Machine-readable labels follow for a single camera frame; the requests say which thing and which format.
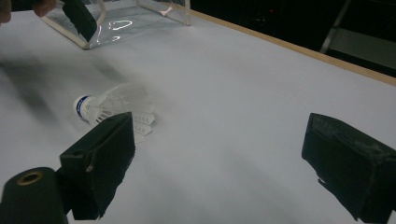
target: white table surface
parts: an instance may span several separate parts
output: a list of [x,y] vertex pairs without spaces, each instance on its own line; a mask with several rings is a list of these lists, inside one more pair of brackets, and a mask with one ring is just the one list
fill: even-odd
[[99,223],[356,223],[301,158],[309,114],[396,148],[388,84],[196,17],[84,51],[23,12],[0,27],[0,184],[60,167],[76,97],[137,80],[153,133]]

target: shuttlecock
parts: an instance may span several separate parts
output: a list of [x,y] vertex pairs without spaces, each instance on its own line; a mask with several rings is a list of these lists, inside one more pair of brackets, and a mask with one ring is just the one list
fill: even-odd
[[151,123],[155,120],[153,104],[144,87],[126,83],[104,92],[101,95],[80,96],[73,103],[74,111],[91,126],[111,116],[132,112],[134,119],[134,142],[140,143],[151,132]]

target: transparent acrylic container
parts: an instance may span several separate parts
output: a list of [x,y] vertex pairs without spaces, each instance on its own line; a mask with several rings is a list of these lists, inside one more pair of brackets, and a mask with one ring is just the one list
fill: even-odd
[[146,29],[190,25],[190,0],[81,1],[96,21],[96,32],[88,40],[64,14],[61,0],[42,20],[82,49],[113,43]]

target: table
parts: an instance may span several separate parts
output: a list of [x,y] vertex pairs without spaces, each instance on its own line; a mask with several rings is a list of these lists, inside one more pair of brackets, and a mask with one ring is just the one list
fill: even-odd
[[101,223],[356,223],[301,158],[306,123],[324,114],[396,148],[395,80],[213,21],[84,51],[14,14],[0,27],[0,183],[60,167],[90,130],[75,98],[139,81],[153,133]]

